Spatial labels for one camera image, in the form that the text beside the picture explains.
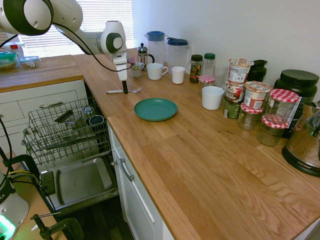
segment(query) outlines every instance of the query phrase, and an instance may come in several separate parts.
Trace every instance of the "dishwasher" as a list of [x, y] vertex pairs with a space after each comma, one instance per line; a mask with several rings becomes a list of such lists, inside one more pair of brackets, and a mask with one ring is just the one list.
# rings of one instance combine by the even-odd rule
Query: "dishwasher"
[[107, 122], [94, 97], [40, 107], [28, 113], [22, 145], [60, 216], [118, 195]]

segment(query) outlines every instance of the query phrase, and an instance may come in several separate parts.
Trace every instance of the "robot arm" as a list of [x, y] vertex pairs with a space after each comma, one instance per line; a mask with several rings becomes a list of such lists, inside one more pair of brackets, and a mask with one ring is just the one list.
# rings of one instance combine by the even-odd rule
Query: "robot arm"
[[86, 54], [110, 54], [120, 80], [125, 81], [128, 56], [122, 24], [107, 21], [104, 31], [85, 32], [80, 29], [82, 20], [76, 0], [0, 0], [0, 30], [37, 36], [53, 24]]

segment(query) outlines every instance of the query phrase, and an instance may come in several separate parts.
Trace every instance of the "dish rack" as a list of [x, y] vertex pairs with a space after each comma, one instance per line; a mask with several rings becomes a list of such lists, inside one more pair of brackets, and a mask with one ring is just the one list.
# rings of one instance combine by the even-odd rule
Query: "dish rack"
[[28, 116], [22, 145], [37, 165], [72, 156], [86, 162], [110, 153], [107, 122], [93, 97], [43, 106]]

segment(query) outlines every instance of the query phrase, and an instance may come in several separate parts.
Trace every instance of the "wooden floor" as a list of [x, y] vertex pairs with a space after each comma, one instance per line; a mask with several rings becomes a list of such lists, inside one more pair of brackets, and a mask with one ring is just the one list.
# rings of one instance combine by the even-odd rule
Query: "wooden floor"
[[134, 240], [128, 224], [123, 219], [119, 196], [61, 218], [76, 218], [82, 227], [84, 240]]

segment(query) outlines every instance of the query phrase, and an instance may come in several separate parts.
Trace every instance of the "teal plate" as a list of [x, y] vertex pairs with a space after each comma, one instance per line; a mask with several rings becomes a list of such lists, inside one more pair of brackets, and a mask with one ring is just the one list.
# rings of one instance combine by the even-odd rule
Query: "teal plate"
[[172, 118], [178, 111], [177, 105], [164, 98], [148, 98], [134, 106], [139, 118], [149, 122], [161, 122]]

